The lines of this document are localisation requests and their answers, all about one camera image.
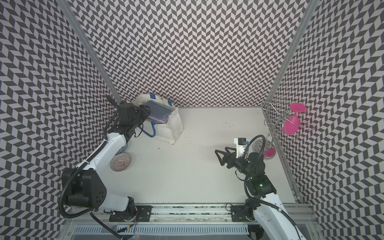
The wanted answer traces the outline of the dark blue pouch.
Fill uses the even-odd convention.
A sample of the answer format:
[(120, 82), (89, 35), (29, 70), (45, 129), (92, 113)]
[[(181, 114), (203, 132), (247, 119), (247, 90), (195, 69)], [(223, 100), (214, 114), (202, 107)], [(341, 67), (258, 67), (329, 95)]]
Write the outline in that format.
[(174, 111), (173, 109), (164, 107), (163, 105), (152, 100), (144, 103), (144, 106), (150, 108), (150, 117), (157, 120), (166, 118)]

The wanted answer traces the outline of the white canvas bag blue handles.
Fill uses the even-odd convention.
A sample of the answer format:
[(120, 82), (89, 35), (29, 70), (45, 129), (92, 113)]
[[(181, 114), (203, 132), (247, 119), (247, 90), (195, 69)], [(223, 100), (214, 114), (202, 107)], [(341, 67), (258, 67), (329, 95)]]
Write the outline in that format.
[(147, 118), (143, 125), (138, 127), (140, 129), (139, 132), (143, 132), (151, 138), (157, 138), (171, 145), (174, 145), (184, 130), (178, 108), (175, 106), (173, 101), (167, 100), (155, 94), (139, 95), (134, 101), (134, 105), (144, 105), (144, 103), (151, 100), (163, 105), (164, 107), (171, 108), (174, 111), (169, 115), (169, 119), (166, 124), (156, 124)]

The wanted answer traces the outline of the lilac mesh pouch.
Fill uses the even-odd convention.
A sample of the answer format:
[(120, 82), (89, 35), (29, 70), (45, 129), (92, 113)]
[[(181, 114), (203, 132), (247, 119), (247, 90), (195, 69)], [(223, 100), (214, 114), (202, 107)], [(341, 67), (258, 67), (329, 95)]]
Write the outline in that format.
[(149, 116), (148, 119), (152, 122), (155, 122), (156, 124), (166, 124), (168, 122), (169, 116), (166, 116), (166, 117), (161, 118), (161, 119), (157, 119), (153, 116)]

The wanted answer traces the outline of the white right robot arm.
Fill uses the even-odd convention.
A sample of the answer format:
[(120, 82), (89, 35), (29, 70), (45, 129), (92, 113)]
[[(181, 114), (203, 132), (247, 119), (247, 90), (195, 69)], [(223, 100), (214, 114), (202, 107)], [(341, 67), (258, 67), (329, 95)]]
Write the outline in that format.
[(277, 194), (277, 190), (265, 173), (264, 155), (259, 153), (236, 157), (234, 148), (215, 150), (221, 166), (236, 168), (245, 175), (243, 185), (247, 195), (246, 217), (257, 222), (271, 240), (304, 240), (295, 221), (288, 214)]

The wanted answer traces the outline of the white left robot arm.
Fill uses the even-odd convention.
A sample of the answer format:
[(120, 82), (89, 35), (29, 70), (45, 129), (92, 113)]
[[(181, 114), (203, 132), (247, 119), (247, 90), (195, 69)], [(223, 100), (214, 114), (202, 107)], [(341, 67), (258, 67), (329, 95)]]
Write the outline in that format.
[(103, 129), (101, 144), (75, 168), (66, 168), (62, 173), (63, 189), (58, 209), (66, 219), (103, 209), (122, 214), (130, 221), (138, 212), (132, 197), (109, 193), (99, 173), (110, 165), (118, 150), (149, 117), (151, 110), (125, 101), (119, 104), (114, 100), (110, 102), (116, 111)]

